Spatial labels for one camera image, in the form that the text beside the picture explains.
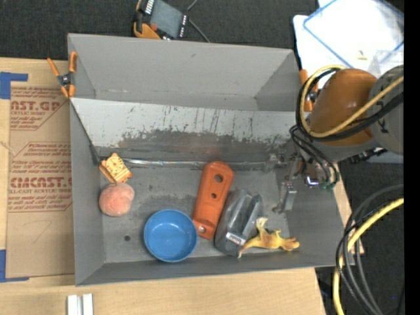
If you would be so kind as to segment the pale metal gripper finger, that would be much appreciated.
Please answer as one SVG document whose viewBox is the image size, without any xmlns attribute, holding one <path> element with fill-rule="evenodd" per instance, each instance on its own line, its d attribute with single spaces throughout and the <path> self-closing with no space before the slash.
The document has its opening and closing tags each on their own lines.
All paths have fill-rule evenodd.
<svg viewBox="0 0 420 315">
<path fill-rule="evenodd" d="M 283 154 L 269 154 L 266 161 L 266 171 L 273 171 L 277 168 L 285 167 L 286 160 Z"/>
<path fill-rule="evenodd" d="M 279 203 L 272 208 L 275 213 L 283 213 L 290 211 L 293 208 L 297 190 L 292 182 L 283 182 L 280 186 L 280 200 Z"/>
</svg>

